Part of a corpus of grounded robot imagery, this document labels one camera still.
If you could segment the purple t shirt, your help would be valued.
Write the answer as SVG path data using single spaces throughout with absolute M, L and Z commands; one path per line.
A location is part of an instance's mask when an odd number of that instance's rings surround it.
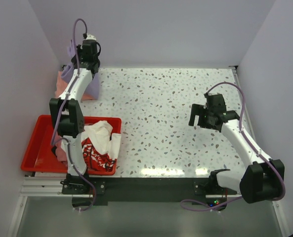
M 70 45 L 67 47 L 67 52 L 70 59 L 72 59 L 76 54 L 74 46 L 73 46 L 73 42 L 74 41 L 71 40 Z M 63 71 L 61 73 L 61 79 L 65 83 L 69 83 L 70 80 L 72 79 L 73 73 L 74 73 L 74 64 L 70 62 L 67 66 L 63 68 Z M 89 85 L 85 89 L 85 92 L 82 97 L 82 101 L 96 100 L 98 99 L 98 97 L 99 97 L 99 76 L 95 75 L 93 77 L 93 80 L 89 83 Z

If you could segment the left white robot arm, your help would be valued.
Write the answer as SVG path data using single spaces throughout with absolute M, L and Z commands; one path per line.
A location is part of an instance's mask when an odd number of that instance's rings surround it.
M 72 62 L 75 65 L 72 78 L 59 97 L 52 98 L 49 102 L 54 128 L 51 145 L 62 142 L 67 157 L 67 173 L 72 177 L 79 176 L 74 180 L 73 188 L 78 193 L 85 194 L 90 189 L 90 181 L 83 177 L 87 167 L 82 152 L 81 133 L 84 130 L 84 116 L 80 101 L 99 70 L 98 57 L 101 47 L 94 36 L 88 35 L 74 50 Z

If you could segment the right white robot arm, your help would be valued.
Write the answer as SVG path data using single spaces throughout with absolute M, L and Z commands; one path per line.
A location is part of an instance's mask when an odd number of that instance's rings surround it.
M 246 132 L 237 112 L 227 109 L 221 94 L 205 94 L 205 98 L 205 105 L 192 104 L 189 126 L 219 131 L 237 152 L 245 171 L 214 170 L 203 188 L 214 194 L 231 189 L 240 193 L 247 203 L 283 198 L 286 189 L 282 161 L 272 159 L 260 148 Z

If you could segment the folded salmon pink t shirt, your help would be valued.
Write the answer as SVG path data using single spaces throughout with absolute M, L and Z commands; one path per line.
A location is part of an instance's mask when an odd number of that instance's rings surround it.
M 61 74 L 62 72 L 59 71 L 58 75 L 57 75 L 57 81 L 56 81 L 56 91 L 55 91 L 55 98 L 58 98 L 66 89 L 68 83 L 65 82 L 62 78 L 61 78 Z M 99 97 L 99 92 L 94 92 L 93 90 L 91 90 L 89 88 L 89 86 L 86 89 L 86 92 L 83 94 L 81 101 L 87 101 L 87 100 L 97 100 Z

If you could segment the red plastic tray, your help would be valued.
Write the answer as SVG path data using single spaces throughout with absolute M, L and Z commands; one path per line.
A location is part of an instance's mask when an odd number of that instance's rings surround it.
M 30 172 L 67 173 L 67 166 L 60 162 L 52 151 L 50 144 L 53 126 L 50 115 L 39 116 L 30 142 L 26 148 L 21 169 Z M 84 160 L 90 175 L 114 175 L 116 161 L 101 155 L 98 161 L 90 159 L 89 143 L 82 142 L 85 146 Z

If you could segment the white and red t shirt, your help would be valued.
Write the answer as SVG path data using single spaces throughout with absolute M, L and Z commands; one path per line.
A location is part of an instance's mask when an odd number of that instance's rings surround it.
M 113 132 L 113 129 L 106 120 L 84 126 L 82 151 L 89 174 L 115 174 L 122 135 Z

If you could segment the aluminium frame rail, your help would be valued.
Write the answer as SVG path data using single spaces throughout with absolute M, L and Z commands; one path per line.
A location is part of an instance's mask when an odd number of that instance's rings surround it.
M 25 177 L 21 197 L 58 197 L 62 195 L 63 177 Z

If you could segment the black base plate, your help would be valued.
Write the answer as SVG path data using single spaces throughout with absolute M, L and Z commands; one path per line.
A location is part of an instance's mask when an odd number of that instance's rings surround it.
M 180 202 L 196 199 L 212 202 L 215 196 L 225 201 L 225 195 L 237 192 L 224 188 L 208 188 L 208 178 L 103 178 L 90 177 L 93 189 L 80 177 L 66 177 L 60 182 L 62 194 L 72 196 L 73 207 L 97 206 L 110 202 Z

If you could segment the dusty pink t shirt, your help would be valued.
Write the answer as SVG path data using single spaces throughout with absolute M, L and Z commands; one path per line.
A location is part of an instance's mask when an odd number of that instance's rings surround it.
M 68 161 L 67 161 L 66 153 L 62 149 L 61 145 L 62 145 L 62 141 L 57 142 L 52 147 L 52 153 L 55 155 L 55 157 L 57 158 L 59 163 L 61 163 L 64 166 L 68 167 Z

